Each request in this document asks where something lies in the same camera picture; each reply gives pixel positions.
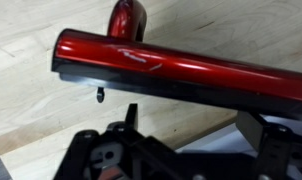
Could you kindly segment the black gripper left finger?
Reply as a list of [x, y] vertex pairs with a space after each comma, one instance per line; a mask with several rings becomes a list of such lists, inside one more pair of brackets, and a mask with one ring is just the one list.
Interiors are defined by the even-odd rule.
[[130, 104], [123, 121], [113, 122], [107, 126], [107, 131], [115, 134], [122, 140], [140, 140], [144, 136], [137, 130], [138, 128], [138, 105]]

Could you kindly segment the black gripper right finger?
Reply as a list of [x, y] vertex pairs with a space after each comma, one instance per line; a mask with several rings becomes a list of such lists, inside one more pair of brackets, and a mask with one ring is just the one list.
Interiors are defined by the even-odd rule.
[[288, 157], [293, 131], [281, 124], [267, 122], [260, 114], [239, 111], [236, 127], [258, 152], [266, 157]]

